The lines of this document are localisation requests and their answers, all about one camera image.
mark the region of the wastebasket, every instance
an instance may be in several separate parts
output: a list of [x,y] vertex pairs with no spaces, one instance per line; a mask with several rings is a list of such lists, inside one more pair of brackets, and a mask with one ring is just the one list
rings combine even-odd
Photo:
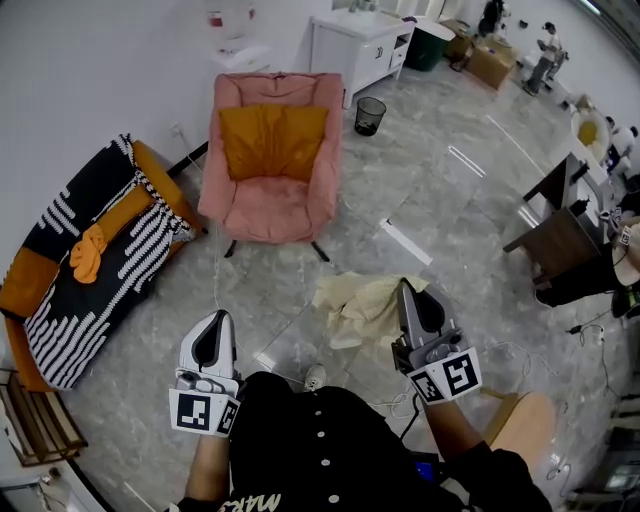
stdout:
[[418,71],[431,71],[442,58],[455,33],[424,16],[416,16],[418,24],[407,51],[405,65]]
[[358,100],[358,112],[356,113],[356,132],[365,137],[371,137],[378,131],[382,116],[387,107],[375,98],[360,98]]

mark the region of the person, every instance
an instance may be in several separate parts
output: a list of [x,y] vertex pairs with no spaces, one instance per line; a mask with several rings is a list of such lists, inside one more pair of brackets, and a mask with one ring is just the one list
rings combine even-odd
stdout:
[[531,73],[531,77],[523,84],[523,88],[526,92],[535,96],[538,94],[540,90],[540,84],[547,73],[553,66],[553,63],[556,61],[556,54],[562,49],[562,44],[560,43],[560,37],[556,31],[556,26],[551,23],[545,23],[543,27],[550,34],[549,41],[544,43],[543,41],[538,41],[538,46],[543,51],[542,57],[538,61],[538,64],[533,69],[533,73]]
[[560,68],[564,64],[565,60],[569,60],[569,53],[565,50],[560,50],[556,54],[556,60],[553,62],[553,66],[547,72],[547,80],[555,80],[556,74],[560,71]]
[[637,137],[638,129],[635,126],[631,128],[619,126],[613,130],[611,146],[609,146],[609,172],[618,165],[622,158],[631,154]]
[[[421,478],[382,416],[350,391],[324,386],[325,375],[312,367],[304,393],[271,373],[248,377],[230,441],[200,438],[178,509],[467,510]],[[485,512],[551,511],[522,458],[491,451],[454,402],[425,406],[425,413],[447,473],[472,503]]]
[[487,2],[478,25],[478,34],[480,37],[487,37],[496,31],[498,22],[502,19],[503,12],[504,3],[502,0],[490,0]]
[[[600,256],[551,279],[550,288],[536,290],[536,300],[556,307],[590,295],[615,292],[622,304],[628,303],[625,299],[633,292],[628,287],[640,281],[640,216],[620,222],[620,230],[625,226],[631,229],[628,246],[616,236],[613,242],[601,246]],[[612,309],[616,310],[614,316],[629,313],[624,306],[618,307],[616,301]]]

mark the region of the white cabinet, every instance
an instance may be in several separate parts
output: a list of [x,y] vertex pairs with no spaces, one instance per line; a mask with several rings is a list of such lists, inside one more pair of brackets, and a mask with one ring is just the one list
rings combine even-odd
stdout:
[[344,108],[353,95],[387,75],[400,76],[414,23],[378,12],[336,9],[313,19],[312,73],[340,73]]

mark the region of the wooden stool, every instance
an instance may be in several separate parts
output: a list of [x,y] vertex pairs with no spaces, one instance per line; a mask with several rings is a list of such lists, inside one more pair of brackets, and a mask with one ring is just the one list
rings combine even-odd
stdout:
[[527,463],[529,472],[547,453],[556,426],[553,403],[543,393],[502,394],[482,387],[481,391],[502,400],[483,438],[492,450],[515,452]]

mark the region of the shoe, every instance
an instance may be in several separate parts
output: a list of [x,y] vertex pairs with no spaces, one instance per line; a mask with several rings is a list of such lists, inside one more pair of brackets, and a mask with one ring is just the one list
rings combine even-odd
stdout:
[[326,380],[327,372],[324,369],[324,366],[321,364],[314,364],[309,368],[307,376],[304,378],[304,389],[305,391],[317,391],[324,386]]
[[540,298],[540,295],[538,295],[539,293],[540,293],[540,290],[536,290],[536,289],[533,290],[533,298],[536,300],[536,302],[547,309],[553,309],[553,306],[551,304],[547,304],[544,300]]

